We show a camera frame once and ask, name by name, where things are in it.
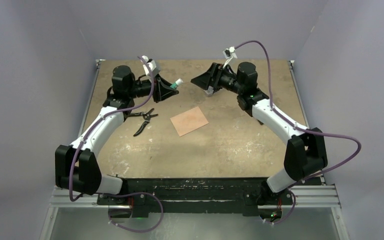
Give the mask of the green and white marker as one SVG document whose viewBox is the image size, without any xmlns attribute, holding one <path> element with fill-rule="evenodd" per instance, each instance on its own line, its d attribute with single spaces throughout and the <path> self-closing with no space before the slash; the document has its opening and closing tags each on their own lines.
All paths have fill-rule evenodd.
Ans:
<svg viewBox="0 0 384 240">
<path fill-rule="evenodd" d="M 170 85 L 170 88 L 176 90 L 183 83 L 184 81 L 181 78 L 178 78 L 174 83 Z"/>
</svg>

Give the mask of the pink and cream envelope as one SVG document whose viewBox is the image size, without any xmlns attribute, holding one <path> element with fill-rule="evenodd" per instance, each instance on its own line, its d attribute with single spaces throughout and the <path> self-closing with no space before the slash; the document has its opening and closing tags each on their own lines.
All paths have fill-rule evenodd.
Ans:
<svg viewBox="0 0 384 240">
<path fill-rule="evenodd" d="M 170 121 L 180 137 L 209 124 L 198 106 L 171 117 Z"/>
</svg>

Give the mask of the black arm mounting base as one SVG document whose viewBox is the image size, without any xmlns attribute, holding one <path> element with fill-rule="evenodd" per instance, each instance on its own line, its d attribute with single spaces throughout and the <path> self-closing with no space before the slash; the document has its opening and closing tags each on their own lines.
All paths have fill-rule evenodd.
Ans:
<svg viewBox="0 0 384 240">
<path fill-rule="evenodd" d="M 222 178 L 126 178 L 121 194 L 133 197 L 99 194 L 98 206 L 126 208 L 132 217 L 146 218 L 150 213 L 241 214 L 254 217 L 264 214 L 260 206 L 275 210 L 293 203 L 292 194 L 263 193 L 268 190 L 265 177 Z"/>
</svg>

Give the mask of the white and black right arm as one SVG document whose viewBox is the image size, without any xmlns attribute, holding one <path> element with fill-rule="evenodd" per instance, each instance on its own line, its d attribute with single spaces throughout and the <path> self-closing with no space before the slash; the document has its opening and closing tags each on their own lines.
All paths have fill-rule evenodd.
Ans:
<svg viewBox="0 0 384 240">
<path fill-rule="evenodd" d="M 327 166 L 321 130 L 307 130 L 272 104 L 270 97 L 258 88 L 258 73 L 253 63 L 242 62 L 233 73 L 230 66 L 214 62 L 206 72 L 192 78 L 191 83 L 205 91 L 226 89 L 235 93 L 239 107 L 285 144 L 283 168 L 262 183 L 260 196 L 264 202 L 274 203 L 289 186 Z"/>
</svg>

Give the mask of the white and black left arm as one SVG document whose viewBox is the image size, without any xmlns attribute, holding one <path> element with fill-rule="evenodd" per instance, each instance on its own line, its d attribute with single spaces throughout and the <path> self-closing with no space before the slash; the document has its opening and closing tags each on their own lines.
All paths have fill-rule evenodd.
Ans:
<svg viewBox="0 0 384 240">
<path fill-rule="evenodd" d="M 153 117 L 150 111 L 133 113 L 134 100 L 146 97 L 155 103 L 179 94 L 182 79 L 173 83 L 160 75 L 160 67 L 151 61 L 144 65 L 145 73 L 135 77 L 131 68 L 120 65 L 113 69 L 112 86 L 106 92 L 106 99 L 92 124 L 69 145 L 60 145 L 55 150 L 55 184 L 72 194 L 109 194 L 118 205 L 126 203 L 129 191 L 123 187 L 123 179 L 104 175 L 97 157 L 113 132 L 129 117 L 143 117 L 144 123 L 135 135 L 139 135 Z"/>
</svg>

